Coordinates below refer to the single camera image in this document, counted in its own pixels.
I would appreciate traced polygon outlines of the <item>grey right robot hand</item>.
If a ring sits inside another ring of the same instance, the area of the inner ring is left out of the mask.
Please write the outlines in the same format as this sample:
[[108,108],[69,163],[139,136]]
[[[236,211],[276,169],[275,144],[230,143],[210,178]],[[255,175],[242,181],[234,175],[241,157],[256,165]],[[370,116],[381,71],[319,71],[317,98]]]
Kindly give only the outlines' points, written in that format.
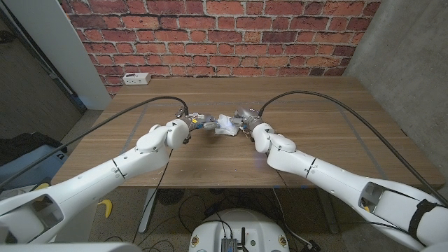
[[259,116],[259,112],[252,108],[239,107],[231,123],[238,127],[246,126],[246,129],[253,131],[258,125],[263,124],[263,119]]

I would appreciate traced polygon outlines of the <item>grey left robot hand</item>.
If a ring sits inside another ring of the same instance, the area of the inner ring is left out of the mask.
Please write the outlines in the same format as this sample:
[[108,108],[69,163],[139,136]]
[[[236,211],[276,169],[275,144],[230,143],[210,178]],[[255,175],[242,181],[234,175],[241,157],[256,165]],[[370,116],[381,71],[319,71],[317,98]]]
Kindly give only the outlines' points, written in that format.
[[217,119],[208,113],[191,113],[187,115],[186,120],[190,131],[197,129],[214,130],[219,128]]

